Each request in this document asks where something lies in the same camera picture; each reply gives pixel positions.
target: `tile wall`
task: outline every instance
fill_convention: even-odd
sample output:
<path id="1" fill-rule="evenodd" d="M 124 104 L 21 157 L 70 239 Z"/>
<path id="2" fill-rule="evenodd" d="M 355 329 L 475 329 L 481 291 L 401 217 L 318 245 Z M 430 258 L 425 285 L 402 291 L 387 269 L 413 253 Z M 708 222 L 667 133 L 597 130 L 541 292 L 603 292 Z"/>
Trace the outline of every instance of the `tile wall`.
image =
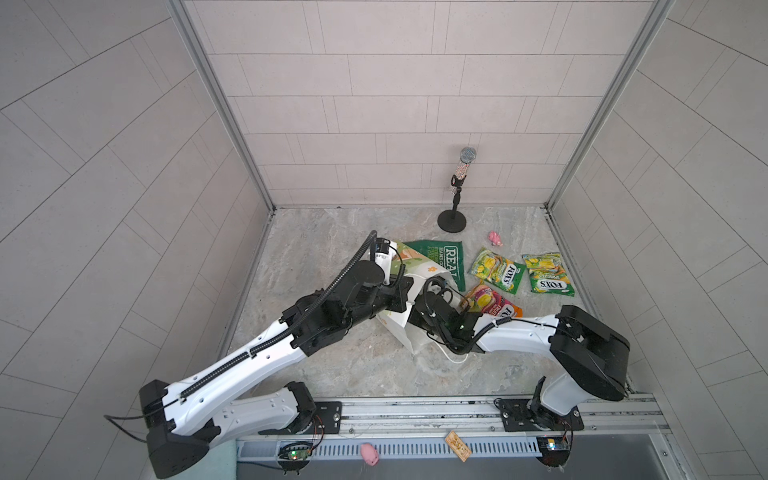
<path id="1" fill-rule="evenodd" d="M 650 2 L 187 1 L 281 206 L 541 204 Z"/>
<path id="2" fill-rule="evenodd" d="M 266 216 L 164 2 L 3 2 L 0 477 L 136 480 L 102 415 L 214 360 Z"/>
<path id="3" fill-rule="evenodd" d="M 700 480 L 768 478 L 766 25 L 678 0 L 554 208 Z"/>

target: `marble floor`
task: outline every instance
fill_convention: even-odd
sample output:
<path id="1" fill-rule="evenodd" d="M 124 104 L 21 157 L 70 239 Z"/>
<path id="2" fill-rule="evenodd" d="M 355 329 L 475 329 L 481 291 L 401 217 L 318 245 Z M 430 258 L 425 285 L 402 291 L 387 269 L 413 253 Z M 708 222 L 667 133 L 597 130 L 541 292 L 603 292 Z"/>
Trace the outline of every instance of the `marble floor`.
<path id="1" fill-rule="evenodd" d="M 467 227 L 446 233 L 437 226 L 438 207 L 282 209 L 269 239 L 237 324 L 231 349 L 257 336 L 301 296 L 325 287 L 372 229 L 392 240 L 462 241 L 468 269 L 488 232 L 504 243 L 492 250 L 521 261 L 523 253 L 558 251 L 540 207 L 463 207 Z M 466 274 L 467 288 L 478 279 Z M 560 305 L 583 306 L 575 298 L 531 291 L 527 274 L 516 296 L 507 295 L 525 316 L 556 313 Z M 454 361 L 464 357 L 452 355 Z M 273 392 L 289 381 L 305 382 L 315 397 L 524 395 L 533 393 L 542 375 L 559 365 L 530 353 L 470 353 L 463 363 L 449 361 L 436 344 L 412 355 L 377 320 L 359 324 L 338 343 L 271 376 L 245 396 Z"/>

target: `silver microphone grille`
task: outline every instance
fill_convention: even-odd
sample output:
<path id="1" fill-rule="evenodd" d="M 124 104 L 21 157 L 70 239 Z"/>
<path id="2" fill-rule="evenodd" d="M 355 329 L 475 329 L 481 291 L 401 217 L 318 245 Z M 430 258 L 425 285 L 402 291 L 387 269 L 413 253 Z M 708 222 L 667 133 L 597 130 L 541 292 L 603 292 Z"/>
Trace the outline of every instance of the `silver microphone grille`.
<path id="1" fill-rule="evenodd" d="M 476 159 L 477 156 L 477 150 L 472 147 L 464 147 L 462 148 L 462 153 L 459 156 L 459 160 L 461 160 L 463 164 L 470 164 L 474 159 Z"/>

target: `pink toy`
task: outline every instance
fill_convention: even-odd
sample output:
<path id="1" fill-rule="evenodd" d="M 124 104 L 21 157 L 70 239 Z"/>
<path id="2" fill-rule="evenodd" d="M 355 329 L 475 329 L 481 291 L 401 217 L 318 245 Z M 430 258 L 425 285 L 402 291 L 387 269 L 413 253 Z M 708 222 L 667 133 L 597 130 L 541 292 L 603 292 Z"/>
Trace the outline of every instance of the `pink toy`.
<path id="1" fill-rule="evenodd" d="M 370 443 L 363 443 L 360 446 L 360 455 L 362 455 L 362 459 L 365 460 L 368 465 L 374 466 L 379 463 L 379 453 Z"/>
<path id="2" fill-rule="evenodd" d="M 488 240 L 491 241 L 491 244 L 496 245 L 497 247 L 501 247 L 502 245 L 504 245 L 502 243 L 502 238 L 496 232 L 489 233 Z"/>

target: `green packet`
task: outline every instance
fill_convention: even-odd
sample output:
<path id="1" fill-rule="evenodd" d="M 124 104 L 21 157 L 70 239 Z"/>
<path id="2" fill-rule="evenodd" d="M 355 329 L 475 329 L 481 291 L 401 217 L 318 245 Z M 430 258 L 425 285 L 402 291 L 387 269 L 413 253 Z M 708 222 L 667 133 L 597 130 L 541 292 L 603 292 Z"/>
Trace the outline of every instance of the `green packet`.
<path id="1" fill-rule="evenodd" d="M 543 253 L 541 255 L 523 255 L 525 266 L 531 276 L 531 290 L 535 293 L 556 293 L 558 295 L 574 296 L 575 291 L 568 275 L 563 268 L 560 253 Z"/>
<path id="2" fill-rule="evenodd" d="M 415 240 L 405 244 L 445 268 L 453 276 L 459 292 L 466 290 L 464 282 L 464 249 L 461 242 Z"/>
<path id="3" fill-rule="evenodd" d="M 487 280 L 512 295 L 518 291 L 523 270 L 525 265 L 497 255 L 487 248 L 480 250 L 480 254 L 472 264 L 473 275 L 481 280 Z"/>

